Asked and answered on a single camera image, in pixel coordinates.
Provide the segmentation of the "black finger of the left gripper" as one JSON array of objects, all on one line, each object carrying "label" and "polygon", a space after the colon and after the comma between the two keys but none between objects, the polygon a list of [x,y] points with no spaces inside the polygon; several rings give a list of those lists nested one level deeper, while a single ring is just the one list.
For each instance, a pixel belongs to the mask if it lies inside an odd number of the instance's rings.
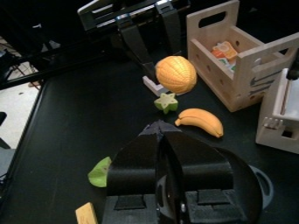
[{"label": "black finger of the left gripper", "polygon": [[181,24],[177,10],[173,8],[170,0],[158,0],[154,8],[161,19],[162,30],[168,53],[170,55],[181,54]]},{"label": "black finger of the left gripper", "polygon": [[125,47],[132,53],[133,59],[144,69],[145,76],[156,83],[154,64],[145,48],[145,43],[136,24],[128,14],[116,17],[116,25]]}]

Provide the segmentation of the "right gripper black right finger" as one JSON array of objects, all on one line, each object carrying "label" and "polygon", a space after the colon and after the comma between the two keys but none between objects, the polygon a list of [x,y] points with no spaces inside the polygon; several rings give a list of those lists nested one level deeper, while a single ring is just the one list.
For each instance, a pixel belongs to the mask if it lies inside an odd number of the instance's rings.
[{"label": "right gripper black right finger", "polygon": [[205,143],[158,123],[161,224],[246,224],[228,159]]}]

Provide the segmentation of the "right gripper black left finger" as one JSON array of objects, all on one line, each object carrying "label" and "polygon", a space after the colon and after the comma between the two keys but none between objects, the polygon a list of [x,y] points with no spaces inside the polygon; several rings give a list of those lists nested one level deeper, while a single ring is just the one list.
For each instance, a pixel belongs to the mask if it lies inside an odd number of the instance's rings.
[{"label": "right gripper black left finger", "polygon": [[154,164],[158,139],[158,122],[153,122],[112,159],[101,224],[157,224]]}]

